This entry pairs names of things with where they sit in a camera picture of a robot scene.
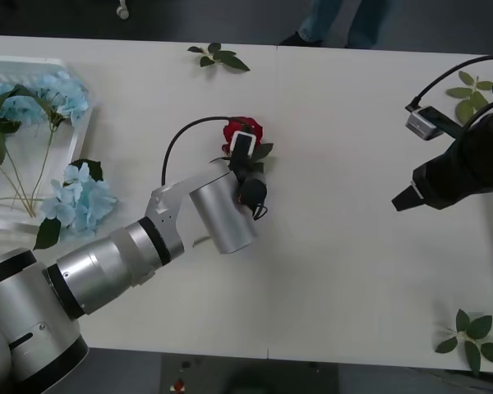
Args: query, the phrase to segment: black cable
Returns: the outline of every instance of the black cable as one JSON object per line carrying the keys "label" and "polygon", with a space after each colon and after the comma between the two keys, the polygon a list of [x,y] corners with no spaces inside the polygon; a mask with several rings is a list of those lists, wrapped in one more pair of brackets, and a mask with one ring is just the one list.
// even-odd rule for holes
{"label": "black cable", "polygon": [[172,140],[170,141],[170,145],[168,146],[168,149],[166,149],[166,154],[164,155],[164,161],[163,161],[163,171],[161,172],[162,186],[166,185],[166,167],[168,166],[168,159],[170,158],[170,153],[172,152],[173,145],[186,130],[188,130],[193,126],[197,126],[200,123],[204,123],[205,121],[236,121],[248,127],[248,129],[251,130],[251,126],[248,123],[246,123],[242,119],[237,119],[236,117],[203,117],[202,119],[198,119],[196,121],[193,121],[192,123],[187,124],[172,138]]}
{"label": "black cable", "polygon": [[458,71],[461,68],[464,68],[466,66],[470,66],[472,64],[479,63],[479,62],[486,62],[488,60],[493,60],[493,55],[485,55],[485,56],[475,57],[474,59],[467,60],[466,62],[460,63],[457,66],[451,68],[450,70],[446,71],[444,74],[442,74],[441,76],[439,76],[438,78],[433,80],[428,86],[426,86],[426,88],[422,92],[420,92],[420,94],[417,97],[415,97],[412,100],[412,102],[406,107],[406,109],[409,112],[412,112],[415,109],[418,109],[419,108],[418,104],[420,103],[420,100],[422,100],[422,97],[429,90],[433,89],[433,87],[435,87],[436,84],[438,84],[439,82],[441,82],[443,79],[447,78],[448,76],[450,76],[454,72],[456,72],[456,71]]}
{"label": "black cable", "polygon": [[493,109],[493,103],[487,104],[484,108],[482,108],[480,111],[476,112],[471,119],[469,119],[465,125],[463,125],[462,132],[465,133],[468,131],[471,126],[473,126],[473,123],[478,120],[481,116],[483,116],[486,112],[490,111]]}

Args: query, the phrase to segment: rose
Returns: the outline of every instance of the rose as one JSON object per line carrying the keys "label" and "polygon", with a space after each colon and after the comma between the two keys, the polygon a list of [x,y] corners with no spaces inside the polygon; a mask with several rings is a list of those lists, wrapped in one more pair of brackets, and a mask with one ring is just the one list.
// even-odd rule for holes
{"label": "rose", "polygon": [[[256,146],[261,143],[263,138],[263,127],[251,117],[236,117],[241,119],[250,125],[250,132],[256,136]],[[223,145],[223,151],[226,154],[230,154],[230,144],[232,143],[232,137],[236,131],[243,131],[243,124],[238,121],[228,121],[228,124],[223,128],[224,138],[227,143]]]}

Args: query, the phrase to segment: white table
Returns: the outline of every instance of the white table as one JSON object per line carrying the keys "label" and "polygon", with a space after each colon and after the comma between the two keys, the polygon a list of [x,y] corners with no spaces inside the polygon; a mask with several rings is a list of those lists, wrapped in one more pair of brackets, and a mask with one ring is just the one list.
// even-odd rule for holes
{"label": "white table", "polygon": [[[437,355],[433,345],[458,308],[493,313],[493,195],[443,212],[396,213],[390,203],[412,170],[450,143],[419,140],[403,126],[403,106],[465,57],[232,46],[252,69],[233,75],[199,69],[187,47],[0,37],[0,54],[59,57],[97,93],[84,156],[103,162],[122,201],[104,233],[142,216],[166,145],[189,121],[248,115],[275,142],[260,239],[228,256],[209,242],[188,250],[83,318],[89,344],[466,369],[457,353]],[[493,65],[481,70],[493,78]],[[442,92],[453,83],[427,102],[450,110]],[[221,127],[184,135],[168,179],[217,157]],[[200,221],[190,210],[179,230],[196,238]],[[51,263],[71,248],[38,257]]]}

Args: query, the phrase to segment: artificial flower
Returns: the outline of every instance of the artificial flower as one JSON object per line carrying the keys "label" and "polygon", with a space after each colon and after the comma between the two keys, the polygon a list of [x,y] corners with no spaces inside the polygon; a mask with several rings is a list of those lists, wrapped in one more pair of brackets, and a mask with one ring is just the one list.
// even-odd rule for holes
{"label": "artificial flower", "polygon": [[61,242],[92,238],[102,219],[117,203],[108,183],[91,177],[87,163],[82,163],[80,169],[68,166],[64,170],[64,186],[55,180],[51,184],[55,197],[45,199],[40,208],[46,218],[60,220]]}
{"label": "artificial flower", "polygon": [[[51,105],[53,110],[70,119],[73,126],[90,107],[89,95],[82,82],[64,71],[44,74],[25,86]],[[11,91],[14,85],[0,82],[0,94]],[[20,121],[22,125],[44,123],[48,120],[45,111],[31,97],[14,96],[6,99],[0,109],[0,118]]]}
{"label": "artificial flower", "polygon": [[67,166],[64,170],[64,182],[66,183],[86,183],[90,180],[90,166],[88,163],[82,163],[79,170],[76,166]]}
{"label": "artificial flower", "polygon": [[53,191],[55,192],[55,196],[58,200],[64,204],[71,204],[73,201],[73,192],[65,187],[60,185],[59,181],[52,180],[51,186],[53,187]]}
{"label": "artificial flower", "polygon": [[100,220],[113,210],[117,199],[109,193],[108,183],[98,181],[88,196],[90,206],[88,208],[88,218]]}
{"label": "artificial flower", "polygon": [[80,80],[65,71],[44,75],[37,80],[35,93],[50,103],[57,113],[71,119],[73,126],[90,107],[88,92]]}
{"label": "artificial flower", "polygon": [[[263,127],[251,117],[236,117],[248,123],[251,128],[250,132],[256,136],[256,146],[261,143],[263,138]],[[224,138],[227,143],[223,145],[223,151],[226,154],[230,154],[230,144],[232,143],[233,135],[236,131],[243,131],[244,125],[238,121],[228,121],[228,124],[223,128]]]}
{"label": "artificial flower", "polygon": [[75,219],[75,209],[71,205],[60,202],[57,197],[45,199],[40,205],[40,210],[47,219],[58,219],[63,227],[69,226]]}

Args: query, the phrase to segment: jeans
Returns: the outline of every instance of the jeans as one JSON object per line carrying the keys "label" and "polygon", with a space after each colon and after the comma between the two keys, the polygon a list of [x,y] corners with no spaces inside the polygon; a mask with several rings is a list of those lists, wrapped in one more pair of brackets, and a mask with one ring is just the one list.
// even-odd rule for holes
{"label": "jeans", "polygon": [[[314,0],[309,16],[303,21],[299,35],[308,42],[323,41],[338,15],[343,0]],[[348,32],[347,46],[372,48],[389,10],[389,0],[362,0]]]}

